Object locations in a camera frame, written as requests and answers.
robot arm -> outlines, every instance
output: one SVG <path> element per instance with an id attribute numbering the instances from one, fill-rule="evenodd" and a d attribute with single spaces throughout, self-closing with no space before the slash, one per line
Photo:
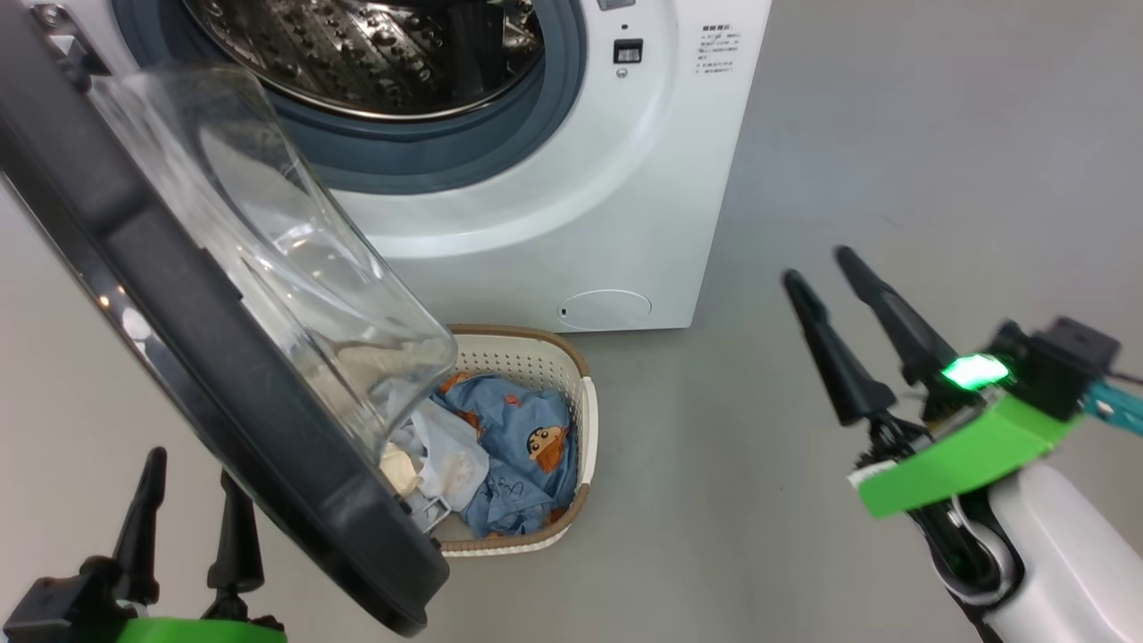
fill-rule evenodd
<path id="1" fill-rule="evenodd" d="M 1005 642 L 1143 641 L 1143 560 L 1062 474 L 1033 463 L 989 490 L 1024 578 L 985 622 Z"/>
<path id="2" fill-rule="evenodd" d="M 849 248 L 841 265 L 927 389 L 921 425 L 893 417 L 874 380 L 794 271 L 784 286 L 842 426 L 869 424 L 850 482 L 872 515 L 906 514 L 938 579 L 988 642 L 1143 643 L 1143 560 L 1040 460 L 1081 410 L 1136 433 L 1143 403 L 1105 385 L 1119 343 L 1071 319 L 1024 336 L 1012 321 L 958 357 Z"/>

washing machine door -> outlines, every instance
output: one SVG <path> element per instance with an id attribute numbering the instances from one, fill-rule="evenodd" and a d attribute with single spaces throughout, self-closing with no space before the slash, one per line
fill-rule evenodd
<path id="1" fill-rule="evenodd" d="M 73 35 L 62 9 L 0 1 L 0 171 L 226 471 L 362 608 L 416 633 L 448 566 L 377 464 L 455 343 L 253 75 L 91 78 Z"/>

washing machine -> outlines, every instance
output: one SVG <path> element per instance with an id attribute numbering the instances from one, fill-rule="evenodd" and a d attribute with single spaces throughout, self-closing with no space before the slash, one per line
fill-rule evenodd
<path id="1" fill-rule="evenodd" d="M 70 0 L 115 74 L 251 70 L 446 323 L 690 324 L 768 0 Z"/>

cartoon print fabric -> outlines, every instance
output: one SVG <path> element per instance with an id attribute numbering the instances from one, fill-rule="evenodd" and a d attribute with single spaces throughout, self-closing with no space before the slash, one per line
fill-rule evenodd
<path id="1" fill-rule="evenodd" d="M 575 498 L 576 436 L 558 392 L 499 376 L 454 376 L 438 402 L 471 425 L 489 456 L 485 485 L 464 509 L 480 538 L 538 531 Z"/>

white plastic basket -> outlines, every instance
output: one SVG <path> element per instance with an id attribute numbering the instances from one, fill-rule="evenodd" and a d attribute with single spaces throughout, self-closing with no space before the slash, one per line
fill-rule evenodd
<path id="1" fill-rule="evenodd" d="M 454 373 L 499 373 L 534 391 L 555 389 L 572 411 L 573 431 L 580 432 L 575 499 L 567 513 L 542 531 L 490 539 L 453 540 L 449 530 L 434 532 L 449 557 L 503 556 L 551 547 L 567 533 L 583 509 L 596 472 L 599 407 L 588 363 L 570 344 L 551 333 L 511 327 L 453 327 L 459 354 Z"/>

